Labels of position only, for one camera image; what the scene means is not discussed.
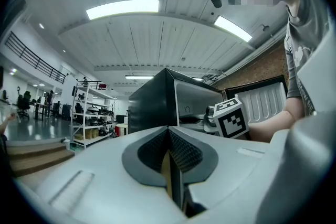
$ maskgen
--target trash can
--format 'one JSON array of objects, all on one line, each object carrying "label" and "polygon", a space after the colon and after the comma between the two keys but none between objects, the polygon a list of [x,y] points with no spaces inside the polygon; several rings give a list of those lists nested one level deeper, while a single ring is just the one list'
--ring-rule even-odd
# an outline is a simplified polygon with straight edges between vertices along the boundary
[{"label": "trash can", "polygon": [[65,144],[66,149],[69,150],[70,149],[70,140],[69,139],[65,139],[63,141],[63,143]]}]

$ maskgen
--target gray floor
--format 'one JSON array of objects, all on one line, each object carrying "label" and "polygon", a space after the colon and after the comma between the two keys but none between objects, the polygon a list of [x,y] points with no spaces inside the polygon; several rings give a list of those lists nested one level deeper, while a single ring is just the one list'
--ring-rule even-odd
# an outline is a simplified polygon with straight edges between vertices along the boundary
[{"label": "gray floor", "polygon": [[[15,106],[0,106],[0,122],[10,114],[16,111]],[[44,118],[35,120],[33,113],[29,112],[30,119],[15,119],[9,122],[5,135],[9,141],[36,141],[51,138],[70,137],[70,121],[64,121],[61,118]]]}]

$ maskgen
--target ceiling light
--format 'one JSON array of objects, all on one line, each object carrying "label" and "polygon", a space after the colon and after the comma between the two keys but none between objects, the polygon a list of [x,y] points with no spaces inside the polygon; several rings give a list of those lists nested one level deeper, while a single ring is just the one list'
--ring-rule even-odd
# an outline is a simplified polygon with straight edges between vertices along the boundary
[{"label": "ceiling light", "polygon": [[86,13],[90,20],[109,16],[113,14],[129,13],[129,12],[158,12],[158,0],[127,0],[113,2],[98,7],[88,9]]},{"label": "ceiling light", "polygon": [[154,76],[129,76],[129,75],[126,75],[125,78],[126,79],[152,79]]},{"label": "ceiling light", "polygon": [[222,16],[219,16],[217,20],[215,21],[215,25],[231,32],[232,34],[236,35],[237,37],[241,38],[242,40],[248,42],[252,36],[242,30],[239,26],[235,25],[234,23],[231,23],[229,20],[225,19]]}]

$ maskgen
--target brown stair tread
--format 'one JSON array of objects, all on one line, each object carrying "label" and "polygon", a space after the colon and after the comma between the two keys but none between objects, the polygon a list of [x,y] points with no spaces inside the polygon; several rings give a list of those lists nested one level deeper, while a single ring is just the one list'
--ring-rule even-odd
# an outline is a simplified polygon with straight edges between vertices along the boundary
[{"label": "brown stair tread", "polygon": [[62,150],[41,156],[12,160],[10,165],[16,176],[24,176],[62,163],[74,155],[71,151]]},{"label": "brown stair tread", "polygon": [[51,143],[34,146],[10,146],[7,147],[9,157],[11,159],[17,159],[21,157],[33,157],[43,154],[48,154],[65,149],[65,145],[62,143]]}]

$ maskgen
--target person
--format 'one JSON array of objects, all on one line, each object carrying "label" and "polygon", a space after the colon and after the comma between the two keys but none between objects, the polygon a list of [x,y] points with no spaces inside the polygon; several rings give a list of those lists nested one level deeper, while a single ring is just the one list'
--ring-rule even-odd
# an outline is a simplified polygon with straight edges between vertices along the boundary
[{"label": "person", "polygon": [[229,0],[231,4],[277,5],[283,2],[288,12],[285,53],[289,73],[285,108],[272,118],[249,125],[254,141],[270,142],[275,132],[289,129],[305,115],[314,112],[309,95],[297,72],[313,54],[329,30],[333,17],[325,0]]},{"label": "person", "polygon": [[89,85],[88,80],[86,79],[86,77],[84,77],[83,86],[87,87],[88,85]]},{"label": "person", "polygon": [[7,124],[10,121],[14,120],[15,118],[16,118],[16,114],[13,112],[0,124],[1,144],[6,154],[7,154],[7,147],[6,147],[7,137],[5,135],[5,130],[6,130]]},{"label": "person", "polygon": [[49,115],[50,115],[50,108],[51,108],[51,105],[53,103],[53,94],[54,92],[51,90],[48,95],[47,95],[47,98],[46,98],[46,102],[47,102],[47,116],[46,118],[49,118]]}]

